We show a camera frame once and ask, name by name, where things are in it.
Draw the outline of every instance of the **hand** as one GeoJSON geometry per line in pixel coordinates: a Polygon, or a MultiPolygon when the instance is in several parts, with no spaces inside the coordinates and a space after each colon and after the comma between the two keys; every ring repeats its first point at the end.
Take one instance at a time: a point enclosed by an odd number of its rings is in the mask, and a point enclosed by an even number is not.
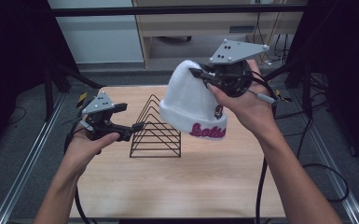
{"type": "MultiPolygon", "coordinates": [[[[248,61],[248,64],[251,70],[259,73],[255,61],[248,61]]],[[[262,133],[269,128],[271,124],[275,125],[271,105],[257,99],[251,92],[246,92],[242,96],[231,98],[213,85],[209,84],[208,89],[214,95],[216,101],[220,105],[230,109],[237,116],[239,122],[253,134],[262,133]]],[[[266,88],[256,82],[252,83],[249,90],[269,95],[266,88]]]]}
{"type": "Polygon", "coordinates": [[[92,158],[104,147],[114,143],[120,135],[110,133],[106,136],[91,141],[89,132],[82,126],[76,128],[74,137],[69,144],[65,156],[62,160],[62,168],[68,172],[69,176],[80,177],[86,170],[92,158]]]}

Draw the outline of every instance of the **black metal rack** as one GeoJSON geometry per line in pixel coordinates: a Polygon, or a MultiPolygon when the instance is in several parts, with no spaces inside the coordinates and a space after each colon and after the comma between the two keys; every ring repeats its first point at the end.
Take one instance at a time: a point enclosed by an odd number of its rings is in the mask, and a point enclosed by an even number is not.
{"type": "Polygon", "coordinates": [[[160,120],[159,98],[151,94],[136,122],[144,128],[132,137],[130,158],[180,158],[181,132],[160,120]]]}

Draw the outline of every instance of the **left hand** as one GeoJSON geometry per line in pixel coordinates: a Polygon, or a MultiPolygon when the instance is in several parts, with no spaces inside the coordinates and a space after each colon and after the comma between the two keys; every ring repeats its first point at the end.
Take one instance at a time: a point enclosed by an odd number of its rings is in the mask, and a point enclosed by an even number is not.
{"type": "Polygon", "coordinates": [[[78,126],[76,129],[79,131],[74,134],[61,165],[68,172],[67,174],[72,177],[83,175],[92,158],[104,147],[114,143],[120,137],[118,133],[110,133],[100,139],[91,141],[90,134],[86,129],[82,126],[78,126]]]}

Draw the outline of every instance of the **gray floor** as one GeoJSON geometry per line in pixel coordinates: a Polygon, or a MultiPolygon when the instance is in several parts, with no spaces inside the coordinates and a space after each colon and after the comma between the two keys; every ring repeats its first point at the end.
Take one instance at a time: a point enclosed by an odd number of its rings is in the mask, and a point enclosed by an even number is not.
{"type": "MultiPolygon", "coordinates": [[[[176,65],[184,59],[206,63],[224,37],[216,36],[207,39],[205,36],[193,36],[190,42],[155,38],[150,52],[150,64],[146,69],[120,68],[111,72],[88,72],[84,73],[84,76],[108,86],[167,84],[176,65]]],[[[234,35],[229,38],[241,40],[244,36],[234,35]]],[[[260,65],[260,68],[265,75],[279,66],[281,66],[280,60],[272,65],[260,65]]],[[[300,110],[297,105],[297,94],[300,90],[286,90],[282,85],[284,77],[285,75],[275,78],[270,85],[274,86],[274,89],[280,90],[284,97],[292,99],[293,102],[281,101],[278,105],[277,115],[294,113],[300,110]]],[[[10,213],[9,220],[20,220],[25,223],[35,216],[48,188],[49,181],[60,163],[64,138],[71,128],[70,125],[62,125],[62,123],[76,115],[76,103],[79,94],[84,91],[88,92],[89,96],[97,93],[97,90],[93,90],[75,79],[69,78],[69,80],[72,84],[72,89],[68,94],[64,95],[61,112],[49,132],[48,139],[38,155],[37,162],[23,189],[21,189],[21,194],[15,201],[15,206],[8,211],[10,213]]],[[[54,90],[55,99],[59,99],[61,96],[61,93],[54,90]]],[[[323,95],[317,95],[314,97],[313,103],[316,105],[324,100],[323,95]]],[[[13,113],[10,121],[19,120],[7,125],[0,140],[0,206],[15,182],[17,174],[21,170],[24,161],[26,161],[40,130],[43,128],[45,117],[43,86],[37,86],[22,93],[17,99],[17,106],[18,108],[13,113]]],[[[312,130],[309,130],[305,136],[300,161],[303,164],[324,161],[324,155],[318,149],[320,143],[318,146],[318,140],[315,137],[315,133],[317,133],[316,135],[321,136],[323,139],[323,147],[327,148],[328,155],[331,156],[338,170],[348,181],[352,197],[359,205],[359,158],[351,155],[350,146],[342,130],[334,117],[326,110],[326,107],[323,106],[316,110],[313,115],[312,130]]],[[[277,119],[277,123],[283,134],[287,135],[286,139],[289,145],[296,152],[301,135],[292,134],[303,132],[306,125],[305,117],[298,115],[288,119],[277,119]]],[[[337,188],[327,171],[310,169],[309,173],[327,198],[337,198],[339,196],[337,188]]],[[[333,203],[339,215],[348,223],[356,223],[348,215],[348,207],[355,207],[355,205],[352,203],[347,204],[346,202],[333,203]]],[[[273,223],[284,222],[281,219],[273,220],[273,223]]]]}

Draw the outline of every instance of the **white knit beanie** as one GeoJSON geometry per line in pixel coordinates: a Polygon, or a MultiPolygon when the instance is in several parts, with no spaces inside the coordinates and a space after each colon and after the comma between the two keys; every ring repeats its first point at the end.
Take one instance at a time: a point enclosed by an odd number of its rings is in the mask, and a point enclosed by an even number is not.
{"type": "Polygon", "coordinates": [[[173,71],[167,92],[159,104],[161,118],[176,130],[193,136],[220,140],[226,134],[227,115],[202,79],[193,77],[189,68],[200,69],[190,60],[173,71]]]}

